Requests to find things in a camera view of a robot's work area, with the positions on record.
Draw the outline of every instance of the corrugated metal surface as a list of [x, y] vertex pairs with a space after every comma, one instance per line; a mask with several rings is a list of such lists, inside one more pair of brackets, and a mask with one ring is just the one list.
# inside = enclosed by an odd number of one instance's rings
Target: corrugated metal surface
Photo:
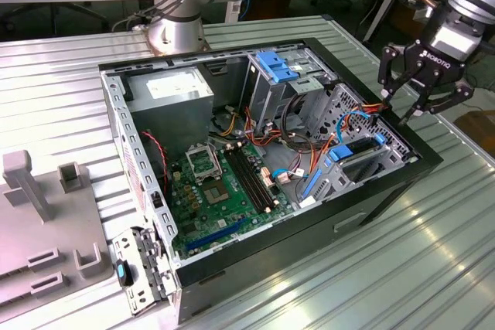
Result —
[[[380, 90], [376, 59], [320, 17], [213, 25], [206, 34], [213, 48], [314, 36]], [[107, 238], [132, 225], [135, 209], [95, 66], [149, 56], [142, 36], [6, 43], [0, 56], [0, 151], [28, 148], [35, 173], [69, 159], [88, 165]], [[399, 97], [400, 113], [411, 98]], [[411, 126], [444, 158], [431, 176], [375, 223], [184, 328], [493, 328], [493, 168], [438, 118], [421, 117]], [[171, 316], [161, 307], [131, 319], [113, 277], [3, 325], [169, 328]]]

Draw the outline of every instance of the green circuit board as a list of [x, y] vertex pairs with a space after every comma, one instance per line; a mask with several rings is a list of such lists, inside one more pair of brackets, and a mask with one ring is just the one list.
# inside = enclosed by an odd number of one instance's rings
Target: green circuit board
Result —
[[[252, 145], [245, 145], [242, 152], [246, 158], [250, 159], [254, 172], [265, 166]], [[180, 173], [180, 179], [174, 180], [172, 186], [170, 209], [179, 229], [172, 244], [181, 259], [224, 243], [236, 237], [236, 234], [240, 235], [274, 222], [293, 211], [282, 191], [277, 189], [273, 192], [273, 189], [267, 189], [270, 197], [278, 200], [279, 204], [270, 213], [258, 213], [234, 174], [223, 150], [216, 151], [216, 155], [222, 168], [221, 179], [206, 179], [202, 184], [195, 182], [194, 174], [185, 155], [172, 164], [174, 172]], [[188, 249], [188, 244], [229, 228], [229, 226], [238, 226], [238, 230], [214, 239], [201, 247]]]

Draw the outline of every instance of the latch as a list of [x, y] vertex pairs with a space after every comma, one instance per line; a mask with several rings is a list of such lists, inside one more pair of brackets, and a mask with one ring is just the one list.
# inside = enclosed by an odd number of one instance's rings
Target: latch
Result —
[[177, 290], [162, 242], [155, 231], [132, 227], [112, 240], [118, 281], [136, 316]]

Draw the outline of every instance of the pcie slot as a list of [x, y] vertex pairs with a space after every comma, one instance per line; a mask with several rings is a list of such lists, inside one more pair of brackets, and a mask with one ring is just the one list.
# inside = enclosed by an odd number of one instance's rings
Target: pcie slot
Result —
[[253, 172], [244, 154], [240, 150], [235, 149], [233, 151], [226, 151], [225, 155], [242, 188], [254, 204], [256, 211], [258, 213], [264, 213], [266, 208], [271, 208], [273, 201], [262, 185], [261, 180]]
[[241, 228], [241, 225], [244, 222], [245, 222], [245, 219], [238, 220], [236, 223], [234, 223], [230, 226], [227, 226], [220, 231], [211, 233], [210, 235], [202, 237], [198, 240], [195, 240], [192, 243], [188, 243], [186, 245], [186, 248], [187, 248], [187, 250], [194, 250], [197, 247], [203, 247], [204, 245], [207, 245], [208, 243], [212, 243], [213, 241], [219, 240], [222, 237], [230, 235], [231, 233], [235, 233]]

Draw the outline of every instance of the red cable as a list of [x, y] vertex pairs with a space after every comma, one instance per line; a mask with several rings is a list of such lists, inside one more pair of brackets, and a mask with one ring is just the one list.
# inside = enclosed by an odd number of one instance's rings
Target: red cable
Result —
[[162, 156], [162, 163], [163, 163], [163, 178], [164, 178], [164, 184], [163, 184], [163, 192], [166, 192], [166, 184], [167, 184], [167, 164], [165, 160], [165, 151], [163, 150], [163, 147], [159, 144], [158, 141], [156, 141], [155, 137], [153, 137], [151, 134], [149, 134], [146, 131], [142, 131], [141, 134], [145, 135], [149, 139], [151, 139], [153, 142], [155, 142], [156, 147], [158, 147], [158, 150], [160, 151], [160, 155]]

